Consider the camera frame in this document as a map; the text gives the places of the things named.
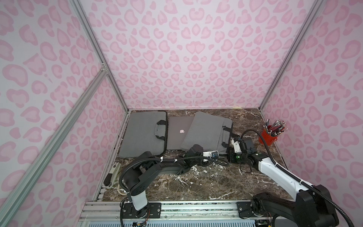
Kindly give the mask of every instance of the red pencil cup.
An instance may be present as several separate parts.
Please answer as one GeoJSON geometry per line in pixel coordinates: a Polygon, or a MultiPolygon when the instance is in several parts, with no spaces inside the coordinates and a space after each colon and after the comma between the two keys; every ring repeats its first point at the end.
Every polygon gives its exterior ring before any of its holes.
{"type": "MultiPolygon", "coordinates": [[[[277,140],[277,137],[274,136],[270,136],[269,134],[267,134],[266,130],[263,130],[261,133],[262,137],[265,139],[266,143],[268,146],[271,146],[271,144],[273,142],[275,142],[277,140]]],[[[258,137],[258,141],[263,145],[264,143],[262,142],[261,138],[258,137]]]]}

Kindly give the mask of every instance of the gray laptop sleeve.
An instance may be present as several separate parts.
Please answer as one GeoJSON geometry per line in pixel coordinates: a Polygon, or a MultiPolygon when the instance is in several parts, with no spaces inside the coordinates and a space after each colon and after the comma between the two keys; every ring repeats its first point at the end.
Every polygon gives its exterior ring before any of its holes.
{"type": "Polygon", "coordinates": [[[204,151],[226,152],[232,124],[231,119],[197,112],[181,149],[188,151],[194,144],[199,144],[204,151]]]}
{"type": "Polygon", "coordinates": [[[134,158],[146,151],[153,155],[161,155],[166,149],[166,137],[165,111],[131,113],[119,156],[134,158]]]}

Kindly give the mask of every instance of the brown marble surface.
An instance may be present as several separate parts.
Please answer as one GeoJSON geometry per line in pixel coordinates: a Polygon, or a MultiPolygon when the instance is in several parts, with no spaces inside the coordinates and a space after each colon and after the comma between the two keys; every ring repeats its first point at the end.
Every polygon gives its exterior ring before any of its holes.
{"type": "MultiPolygon", "coordinates": [[[[206,110],[167,110],[170,116],[194,116],[197,111],[227,117],[233,120],[233,132],[241,135],[246,129],[262,130],[264,124],[257,109],[206,109],[206,110]]],[[[258,141],[256,134],[248,133],[253,139],[257,150],[265,151],[258,141]]],[[[275,145],[270,146],[275,160],[283,165],[275,145]]],[[[175,157],[183,154],[181,150],[167,150],[165,157],[175,157]]],[[[132,161],[131,158],[116,158],[121,163],[121,169],[132,161]]],[[[210,199],[251,199],[253,195],[269,192],[281,198],[291,198],[290,195],[268,176],[252,169],[252,173],[240,171],[239,166],[210,165],[208,167],[195,166],[184,175],[160,175],[146,189],[149,201],[153,200],[210,200],[210,199]]],[[[105,191],[103,201],[120,201],[124,197],[119,195],[117,188],[105,191]]]]}

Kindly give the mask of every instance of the aluminum frame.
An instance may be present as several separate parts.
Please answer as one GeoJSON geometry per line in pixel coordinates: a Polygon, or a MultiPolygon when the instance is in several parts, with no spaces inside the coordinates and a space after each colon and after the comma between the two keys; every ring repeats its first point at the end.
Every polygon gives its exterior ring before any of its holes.
{"type": "Polygon", "coordinates": [[[69,0],[72,8],[75,12],[75,14],[77,15],[84,31],[86,32],[86,35],[88,37],[88,39],[90,40],[90,43],[95,51],[95,54],[97,55],[98,60],[100,61],[101,65],[105,68],[106,72],[107,72],[107,77],[110,79],[111,85],[113,90],[115,91],[118,99],[121,101],[121,104],[125,110],[125,112],[128,112],[129,109],[127,108],[126,102],[122,97],[121,91],[119,89],[119,87],[117,86],[117,83],[115,81],[114,76],[112,75],[111,71],[109,70],[109,66],[107,64],[107,61],[101,51],[101,48],[99,46],[99,43],[97,42],[96,36],[93,33],[92,27],[88,22],[86,13],[83,9],[82,4],[79,2],[79,0],[69,0]]]}
{"type": "Polygon", "coordinates": [[[310,8],[310,11],[308,12],[303,24],[300,27],[299,32],[296,35],[296,38],[294,39],[289,51],[287,52],[287,55],[285,59],[283,60],[280,68],[278,69],[275,78],[273,79],[270,87],[268,88],[266,95],[264,99],[261,102],[261,105],[259,107],[260,110],[263,110],[270,97],[272,96],[275,88],[277,87],[280,79],[284,75],[285,69],[291,62],[292,58],[294,57],[295,53],[297,52],[300,44],[302,43],[306,33],[310,29],[310,27],[313,25],[316,17],[319,15],[320,11],[323,9],[323,6],[325,5],[326,0],[315,0],[312,7],[310,8]]]}
{"type": "Polygon", "coordinates": [[[13,219],[106,75],[105,70],[101,69],[98,72],[15,189],[10,193],[0,210],[0,227],[6,227],[13,219]]]}
{"type": "Polygon", "coordinates": [[[131,111],[129,110],[129,112],[127,114],[125,114],[123,121],[122,121],[122,125],[120,126],[119,132],[118,132],[118,138],[115,140],[114,145],[113,145],[113,150],[110,152],[108,158],[107,158],[107,162],[106,162],[106,168],[103,170],[103,173],[101,175],[100,181],[98,182],[95,194],[93,196],[93,201],[101,201],[99,200],[99,195],[103,192],[105,192],[105,186],[103,185],[103,180],[106,178],[107,174],[110,172],[110,169],[112,167],[112,164],[114,163],[115,159],[116,159],[116,155],[118,153],[118,150],[120,149],[121,146],[121,142],[123,140],[123,135],[125,134],[125,129],[127,126],[127,122],[129,120],[131,111]]]}
{"type": "MultiPolygon", "coordinates": [[[[156,201],[162,204],[160,218],[153,220],[241,220],[236,202],[250,200],[156,201]]],[[[120,202],[87,202],[78,222],[115,221],[120,218],[120,202]]],[[[250,217],[263,220],[267,217],[250,217]]]]}

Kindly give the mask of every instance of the white power cord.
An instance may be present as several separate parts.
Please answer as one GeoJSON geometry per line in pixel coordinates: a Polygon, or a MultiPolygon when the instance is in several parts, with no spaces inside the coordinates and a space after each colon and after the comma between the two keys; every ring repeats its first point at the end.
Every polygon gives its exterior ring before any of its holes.
{"type": "Polygon", "coordinates": [[[119,193],[120,195],[123,195],[123,196],[127,195],[126,193],[122,193],[122,192],[120,191],[120,184],[117,186],[117,191],[118,191],[118,193],[119,193]]]}

